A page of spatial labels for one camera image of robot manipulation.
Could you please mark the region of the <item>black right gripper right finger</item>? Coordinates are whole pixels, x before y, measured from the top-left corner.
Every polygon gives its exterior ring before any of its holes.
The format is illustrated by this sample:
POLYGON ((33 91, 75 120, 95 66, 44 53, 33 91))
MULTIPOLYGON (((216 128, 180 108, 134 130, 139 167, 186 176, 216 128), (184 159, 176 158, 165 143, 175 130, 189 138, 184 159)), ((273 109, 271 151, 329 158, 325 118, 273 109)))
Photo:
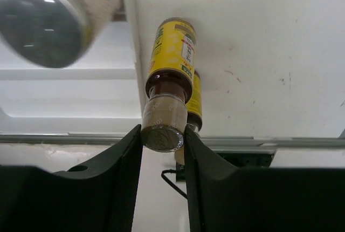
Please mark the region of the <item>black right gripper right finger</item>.
POLYGON ((191 231, 344 231, 344 169, 238 168, 184 137, 191 231))

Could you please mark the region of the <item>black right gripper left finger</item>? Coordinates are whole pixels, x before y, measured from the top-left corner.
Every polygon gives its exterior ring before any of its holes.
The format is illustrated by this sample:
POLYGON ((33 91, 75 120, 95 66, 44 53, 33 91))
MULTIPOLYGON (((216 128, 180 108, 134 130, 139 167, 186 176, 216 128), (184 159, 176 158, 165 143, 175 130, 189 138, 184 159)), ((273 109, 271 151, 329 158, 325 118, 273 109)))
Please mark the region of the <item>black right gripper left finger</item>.
POLYGON ((131 231, 140 129, 67 171, 1 167, 1 231, 131 231))

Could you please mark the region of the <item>yellow label brown sauce bottle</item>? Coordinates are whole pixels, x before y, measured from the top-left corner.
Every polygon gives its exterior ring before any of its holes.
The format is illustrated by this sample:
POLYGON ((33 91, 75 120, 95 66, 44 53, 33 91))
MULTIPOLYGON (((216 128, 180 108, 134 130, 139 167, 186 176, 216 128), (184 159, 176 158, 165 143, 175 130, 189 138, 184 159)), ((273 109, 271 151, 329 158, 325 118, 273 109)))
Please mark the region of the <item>yellow label brown sauce bottle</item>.
POLYGON ((195 72, 196 32, 183 18, 172 17, 157 29, 145 85, 141 138, 154 133, 181 135, 187 125, 195 72))

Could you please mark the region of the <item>white granule jar blue label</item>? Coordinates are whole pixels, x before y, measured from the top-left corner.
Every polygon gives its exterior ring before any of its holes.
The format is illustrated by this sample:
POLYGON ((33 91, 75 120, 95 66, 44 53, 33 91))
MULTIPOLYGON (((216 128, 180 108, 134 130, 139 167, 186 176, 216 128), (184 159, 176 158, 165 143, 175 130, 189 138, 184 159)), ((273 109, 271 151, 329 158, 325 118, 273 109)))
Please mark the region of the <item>white granule jar blue label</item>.
POLYGON ((81 58, 122 0, 1 0, 1 38, 36 65, 61 69, 81 58))

